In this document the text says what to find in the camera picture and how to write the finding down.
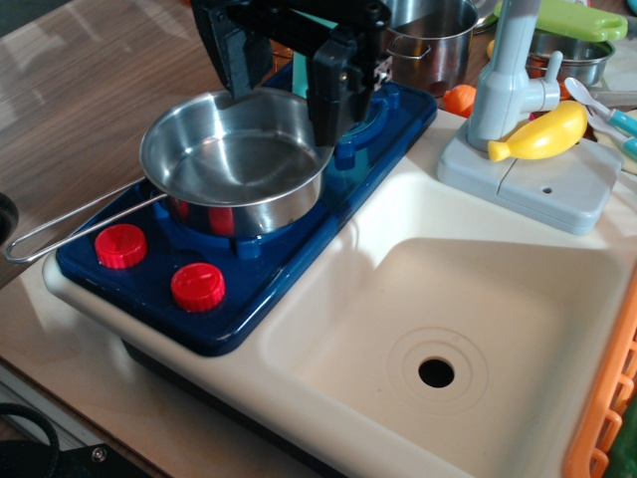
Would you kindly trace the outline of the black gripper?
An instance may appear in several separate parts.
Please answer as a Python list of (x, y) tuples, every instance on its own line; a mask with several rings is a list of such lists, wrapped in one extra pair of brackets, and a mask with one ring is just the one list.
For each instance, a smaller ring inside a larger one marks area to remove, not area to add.
[(307, 102), (318, 146), (333, 147), (364, 120), (383, 30), (381, 1), (193, 1), (197, 30), (235, 100), (272, 68), (271, 41), (307, 57)]

